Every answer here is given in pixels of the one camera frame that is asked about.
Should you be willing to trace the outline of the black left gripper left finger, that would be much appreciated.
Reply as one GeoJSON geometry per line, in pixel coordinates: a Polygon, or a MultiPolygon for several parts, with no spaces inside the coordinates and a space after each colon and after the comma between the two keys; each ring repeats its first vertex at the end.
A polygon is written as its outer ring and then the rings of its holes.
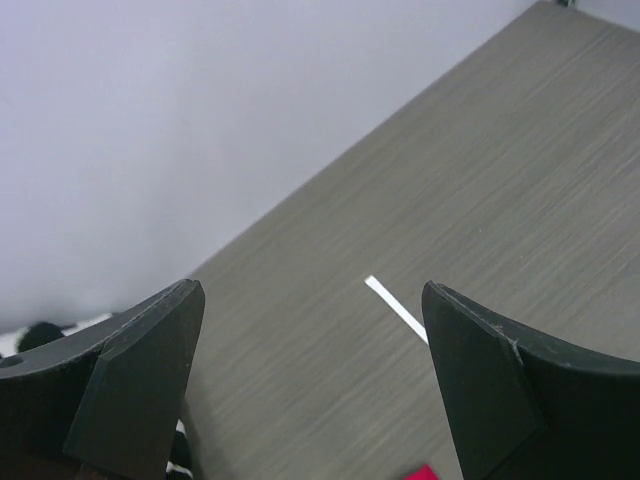
{"type": "Polygon", "coordinates": [[[2,477],[165,479],[203,315],[201,284],[181,280],[1,357],[2,477]]]}

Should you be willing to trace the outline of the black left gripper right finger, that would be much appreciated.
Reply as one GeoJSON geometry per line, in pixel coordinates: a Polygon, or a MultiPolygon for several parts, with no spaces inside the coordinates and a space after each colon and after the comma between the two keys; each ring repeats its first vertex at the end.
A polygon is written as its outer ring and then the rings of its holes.
{"type": "Polygon", "coordinates": [[[636,479],[639,365],[429,281],[422,314],[466,479],[636,479]]]}

